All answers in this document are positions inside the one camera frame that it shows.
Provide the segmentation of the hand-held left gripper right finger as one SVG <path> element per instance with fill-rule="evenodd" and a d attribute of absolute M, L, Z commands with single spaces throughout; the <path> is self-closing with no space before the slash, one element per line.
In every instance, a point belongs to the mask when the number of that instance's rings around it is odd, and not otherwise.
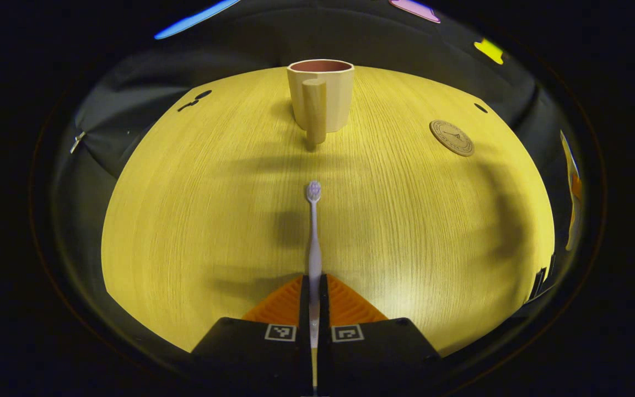
<path fill-rule="evenodd" d="M 330 275 L 320 289 L 319 396 L 398 396 L 439 365 L 439 353 L 409 318 L 376 316 Z"/>

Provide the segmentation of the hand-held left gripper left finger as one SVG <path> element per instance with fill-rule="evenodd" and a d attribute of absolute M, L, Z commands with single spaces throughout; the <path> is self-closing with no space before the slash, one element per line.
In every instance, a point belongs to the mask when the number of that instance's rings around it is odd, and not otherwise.
<path fill-rule="evenodd" d="M 308 306 L 308 278 L 300 276 L 244 318 L 220 318 L 192 350 L 200 394 L 312 395 Z"/>

